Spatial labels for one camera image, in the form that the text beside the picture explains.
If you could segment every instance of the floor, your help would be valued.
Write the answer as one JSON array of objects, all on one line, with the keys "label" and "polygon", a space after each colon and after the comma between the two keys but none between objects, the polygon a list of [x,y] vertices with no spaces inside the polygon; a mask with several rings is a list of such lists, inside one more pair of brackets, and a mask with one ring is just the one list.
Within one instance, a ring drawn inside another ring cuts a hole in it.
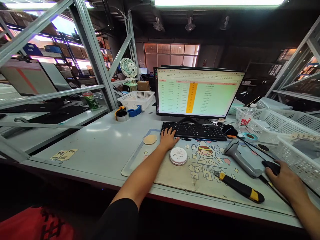
[{"label": "floor", "polygon": [[[0,164],[2,199],[0,221],[34,204],[50,207],[87,239],[116,194],[69,179],[55,180],[55,186],[16,166]],[[191,209],[146,198],[140,208],[137,239],[309,239],[302,229],[269,222],[257,223]]]}]

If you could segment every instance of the black sleeve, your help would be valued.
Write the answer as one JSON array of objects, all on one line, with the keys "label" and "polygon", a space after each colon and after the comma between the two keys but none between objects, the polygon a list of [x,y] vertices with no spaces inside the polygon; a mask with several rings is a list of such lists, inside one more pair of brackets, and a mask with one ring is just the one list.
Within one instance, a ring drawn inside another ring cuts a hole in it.
[{"label": "black sleeve", "polygon": [[135,202],[129,198],[119,199],[104,212],[91,240],[136,239],[138,219]]}]

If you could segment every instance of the mouse pad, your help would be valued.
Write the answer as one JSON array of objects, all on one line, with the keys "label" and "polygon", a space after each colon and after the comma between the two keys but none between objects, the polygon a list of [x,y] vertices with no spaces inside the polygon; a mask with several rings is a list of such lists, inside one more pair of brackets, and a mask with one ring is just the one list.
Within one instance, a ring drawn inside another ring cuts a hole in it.
[{"label": "mouse pad", "polygon": [[[133,170],[145,160],[160,143],[160,130],[150,129],[145,136],[155,134],[158,136],[154,144],[146,145],[143,138],[138,149],[132,154],[129,161],[121,171],[121,175],[129,177]],[[263,208],[271,211],[281,212],[295,216],[293,211],[287,206],[267,185],[259,179],[251,178],[237,162],[230,156],[223,154],[231,140],[227,142],[217,141],[191,141],[179,140],[175,147],[182,147],[186,150],[188,159],[182,166],[174,165],[169,158],[170,151],[167,152],[161,164],[155,183],[194,192],[206,196],[212,196],[224,200],[233,201],[249,206]],[[240,141],[238,150],[242,156],[257,169],[264,169],[262,159]],[[265,160],[272,161],[270,157],[258,151]],[[214,171],[219,171],[246,184],[261,194],[265,201],[261,204],[243,197],[231,187],[221,182],[214,175]]]}]

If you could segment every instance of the monitor stand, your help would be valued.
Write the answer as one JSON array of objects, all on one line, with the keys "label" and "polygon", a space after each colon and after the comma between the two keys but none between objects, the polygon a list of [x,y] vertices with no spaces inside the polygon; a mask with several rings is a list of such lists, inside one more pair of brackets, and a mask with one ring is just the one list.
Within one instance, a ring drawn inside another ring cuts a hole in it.
[{"label": "monitor stand", "polygon": [[194,124],[200,124],[198,123],[197,121],[193,120],[192,118],[189,118],[189,117],[185,117],[183,119],[181,119],[179,122],[177,122],[178,124],[180,123],[184,123],[184,122],[192,122]]}]

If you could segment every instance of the person's left hand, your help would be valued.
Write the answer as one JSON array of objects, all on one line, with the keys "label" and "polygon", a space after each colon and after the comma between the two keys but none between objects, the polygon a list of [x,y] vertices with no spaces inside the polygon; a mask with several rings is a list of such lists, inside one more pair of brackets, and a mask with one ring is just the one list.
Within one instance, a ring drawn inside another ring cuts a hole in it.
[{"label": "person's left hand", "polygon": [[174,139],[174,134],[176,130],[172,131],[172,127],[168,130],[167,128],[161,131],[161,140],[159,147],[163,148],[165,151],[169,151],[171,148],[176,145],[180,138]]}]

